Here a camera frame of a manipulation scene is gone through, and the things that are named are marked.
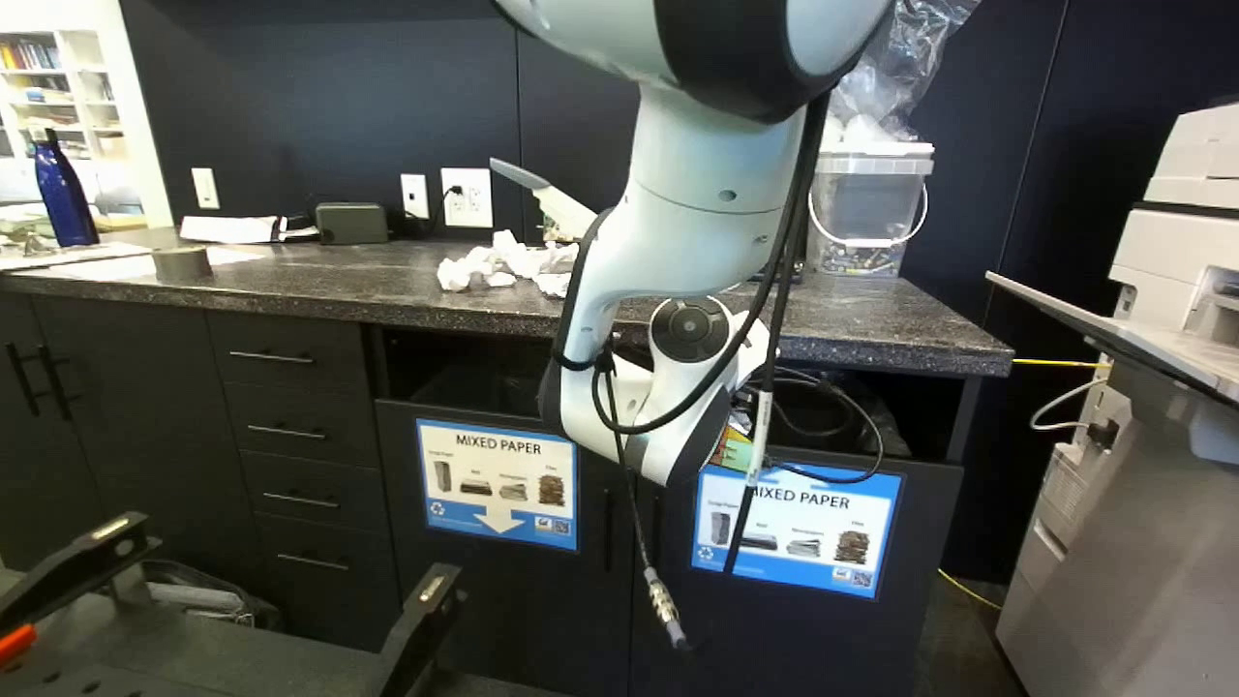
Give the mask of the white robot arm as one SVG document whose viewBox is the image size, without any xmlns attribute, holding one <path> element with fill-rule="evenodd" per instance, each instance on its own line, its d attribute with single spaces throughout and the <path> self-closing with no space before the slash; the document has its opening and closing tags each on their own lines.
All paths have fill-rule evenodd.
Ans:
<svg viewBox="0 0 1239 697">
<path fill-rule="evenodd" d="M 748 322 L 719 296 L 774 268 L 825 97 L 895 0 L 493 0 L 530 38 L 637 86 L 632 167 L 570 279 L 541 406 L 652 484 L 703 461 Z"/>
</svg>

